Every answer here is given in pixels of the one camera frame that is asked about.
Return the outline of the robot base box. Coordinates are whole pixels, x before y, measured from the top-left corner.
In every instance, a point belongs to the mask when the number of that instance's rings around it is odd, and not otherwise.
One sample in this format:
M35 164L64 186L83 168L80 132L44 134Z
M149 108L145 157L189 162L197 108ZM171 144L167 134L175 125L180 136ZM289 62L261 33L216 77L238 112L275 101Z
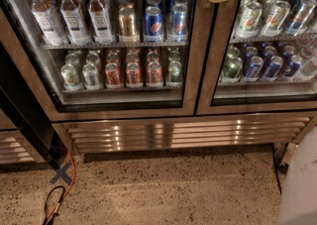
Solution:
M280 165L279 165L279 168L281 170L288 169L290 162L292 160L292 157L293 157L297 148L298 148L298 145L294 144L294 143L289 143L287 145L286 150L284 152L284 155L283 155L282 160L281 160Z

